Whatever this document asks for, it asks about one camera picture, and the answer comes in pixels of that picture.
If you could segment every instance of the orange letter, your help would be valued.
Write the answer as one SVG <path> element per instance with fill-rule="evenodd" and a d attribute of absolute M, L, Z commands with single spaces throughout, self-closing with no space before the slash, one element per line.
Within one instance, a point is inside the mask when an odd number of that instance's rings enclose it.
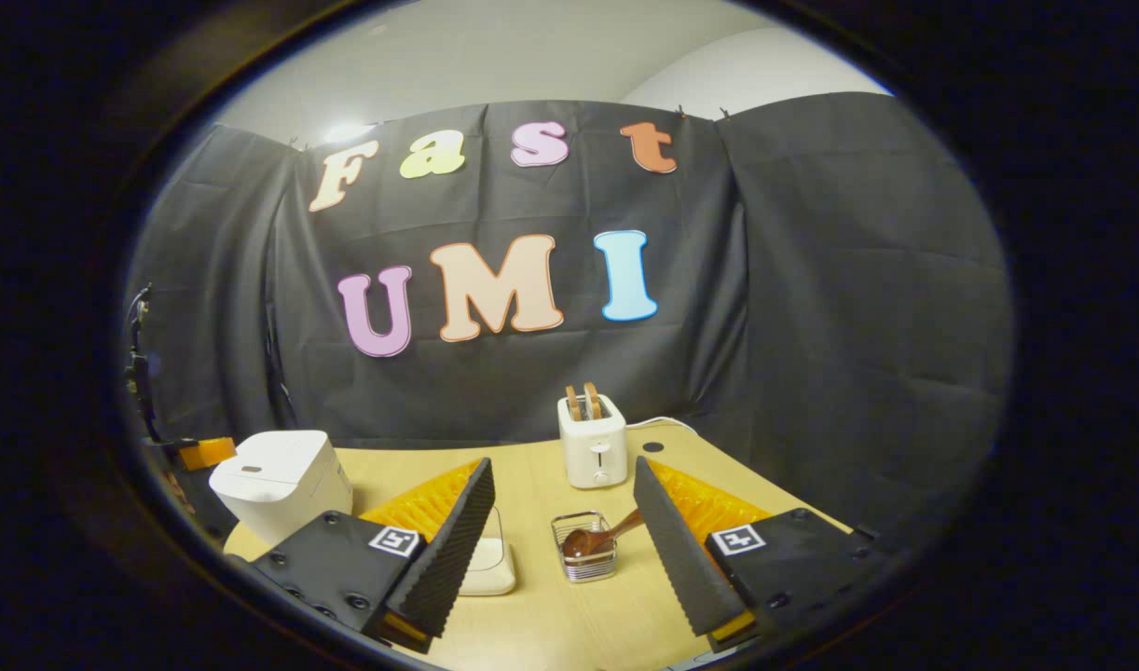
<path fill-rule="evenodd" d="M 677 162 L 659 155 L 659 144 L 672 145 L 673 139 L 667 132 L 656 132 L 656 126 L 649 122 L 633 123 L 620 129 L 621 136 L 632 139 L 632 156 L 648 172 L 672 172 Z"/>
<path fill-rule="evenodd" d="M 436 247 L 428 260 L 445 278 L 445 327 L 441 339 L 456 343 L 470 341 L 480 334 L 480 325 L 470 319 L 469 302 L 475 302 L 483 321 L 491 330 L 502 330 L 510 297 L 516 297 L 515 330 L 552 328 L 565 317 L 552 305 L 549 284 L 549 252 L 556 243 L 548 235 L 522 235 L 507 247 L 499 275 L 491 272 L 474 245 L 458 243 Z"/>
<path fill-rule="evenodd" d="M 378 152 L 378 141 L 364 141 L 357 147 L 350 147 L 344 152 L 326 156 L 326 171 L 321 173 L 321 187 L 317 190 L 317 197 L 309 204 L 309 212 L 318 213 L 326 207 L 342 203 L 345 194 L 342 190 L 342 180 L 346 185 L 353 183 L 358 179 L 358 171 L 362 169 L 363 158 L 375 156 Z"/>

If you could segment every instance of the white wall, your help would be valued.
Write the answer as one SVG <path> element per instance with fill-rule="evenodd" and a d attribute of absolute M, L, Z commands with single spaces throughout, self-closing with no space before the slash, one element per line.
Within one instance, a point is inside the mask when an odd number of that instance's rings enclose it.
<path fill-rule="evenodd" d="M 784 26 L 718 39 L 677 59 L 620 101 L 722 118 L 804 95 L 863 90 L 888 95 L 868 75 L 811 39 Z"/>

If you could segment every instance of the ceiling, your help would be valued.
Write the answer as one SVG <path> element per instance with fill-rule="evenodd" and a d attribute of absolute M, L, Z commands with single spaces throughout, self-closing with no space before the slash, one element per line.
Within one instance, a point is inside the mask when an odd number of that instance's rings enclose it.
<path fill-rule="evenodd" d="M 618 101 L 706 43 L 777 25 L 722 0 L 418 0 L 320 39 L 216 121 L 302 148 L 335 125 L 445 107 Z"/>

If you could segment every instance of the wooden table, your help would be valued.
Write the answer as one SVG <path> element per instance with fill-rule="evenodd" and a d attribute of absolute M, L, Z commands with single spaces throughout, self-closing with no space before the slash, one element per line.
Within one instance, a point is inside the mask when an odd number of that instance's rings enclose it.
<path fill-rule="evenodd" d="M 489 456 L 492 461 L 495 506 L 516 565 L 515 590 L 459 597 L 445 632 L 428 654 L 396 649 L 454 671 L 648 671 L 710 650 L 705 637 L 690 632 L 646 527 L 618 540 L 615 576 L 573 583 L 562 573 L 551 519 L 596 509 L 608 523 L 618 523 L 634 507 L 639 455 L 720 485 L 769 513 L 813 507 L 675 424 L 630 428 L 626 442 L 625 483 L 585 491 L 566 482 L 558 441 L 456 450 L 336 450 L 355 492 L 354 515 L 470 459 Z M 664 450 L 646 453 L 641 447 L 647 442 L 663 443 Z M 816 513 L 851 532 L 821 510 Z M 247 560 L 268 549 L 243 524 L 224 547 Z"/>

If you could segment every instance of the yellow letter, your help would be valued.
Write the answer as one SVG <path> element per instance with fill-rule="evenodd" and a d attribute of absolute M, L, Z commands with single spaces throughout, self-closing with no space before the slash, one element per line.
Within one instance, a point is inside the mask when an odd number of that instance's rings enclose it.
<path fill-rule="evenodd" d="M 458 131 L 429 132 L 408 148 L 412 155 L 403 158 L 400 174 L 408 179 L 458 170 L 466 162 L 462 156 L 462 133 Z"/>
<path fill-rule="evenodd" d="M 516 297 L 515 330 L 543 330 L 565 320 L 552 305 L 549 284 L 549 252 L 556 243 L 548 235 L 522 235 L 507 247 L 499 275 L 491 272 L 474 245 L 458 243 L 436 247 L 428 260 L 441 268 L 445 278 L 445 327 L 441 339 L 456 343 L 480 334 L 470 319 L 469 302 L 475 302 L 491 330 L 502 330 L 510 297 Z"/>
<path fill-rule="evenodd" d="M 318 188 L 313 203 L 309 204 L 309 212 L 318 213 L 326 207 L 342 203 L 342 198 L 345 198 L 342 180 L 345 180 L 347 186 L 353 183 L 353 180 L 358 179 L 358 171 L 362 169 L 363 158 L 375 156 L 375 152 L 378 152 L 378 141 L 371 140 L 326 156 L 326 171 L 321 173 L 321 187 Z"/>

